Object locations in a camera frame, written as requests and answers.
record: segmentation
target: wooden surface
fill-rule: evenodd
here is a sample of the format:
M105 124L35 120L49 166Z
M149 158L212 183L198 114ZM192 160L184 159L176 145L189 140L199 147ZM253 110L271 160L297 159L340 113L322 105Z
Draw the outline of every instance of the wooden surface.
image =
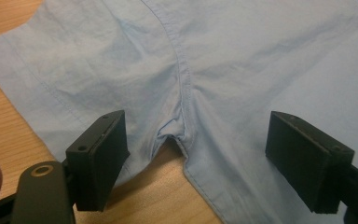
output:
M0 34L26 22L40 0L0 0ZM29 166L53 160L0 90L0 199L14 193ZM220 223L183 175L184 158L171 141L130 182L115 188L103 213L76 212L77 223Z

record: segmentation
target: crumpled fabric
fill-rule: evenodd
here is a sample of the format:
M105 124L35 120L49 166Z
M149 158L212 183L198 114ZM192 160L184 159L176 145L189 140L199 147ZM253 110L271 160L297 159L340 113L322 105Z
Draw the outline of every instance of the crumpled fabric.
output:
M312 214L265 156L271 110L356 151L358 1L46 0L0 36L0 87L59 160L124 109L118 184L168 138L225 223L342 223Z

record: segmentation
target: wooden table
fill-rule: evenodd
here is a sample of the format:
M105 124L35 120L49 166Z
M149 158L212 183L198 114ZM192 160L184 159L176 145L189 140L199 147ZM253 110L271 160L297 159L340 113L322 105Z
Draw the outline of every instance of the wooden table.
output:
M0 34L26 22L40 2L0 0ZM0 90L0 199L16 191L23 170L49 160L46 146ZM165 143L141 174L113 190L103 213L76 212L77 223L220 223L186 180L183 162L178 146Z

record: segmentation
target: cloth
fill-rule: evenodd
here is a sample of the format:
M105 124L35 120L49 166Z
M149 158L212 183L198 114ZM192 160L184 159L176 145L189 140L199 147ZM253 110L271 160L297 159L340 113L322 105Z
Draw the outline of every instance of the cloth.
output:
M176 139L226 223L342 223L312 214L266 159L269 113L356 151L358 1L47 0L0 36L0 87L58 160L124 109L118 184Z

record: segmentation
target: blue fabric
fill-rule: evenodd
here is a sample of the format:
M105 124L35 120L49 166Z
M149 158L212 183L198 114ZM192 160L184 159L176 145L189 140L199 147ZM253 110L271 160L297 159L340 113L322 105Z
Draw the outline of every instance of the blue fabric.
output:
M137 175L167 137L226 223L342 223L312 214L265 157L269 113L356 150L358 1L47 0L0 36L0 87L58 160L124 109Z

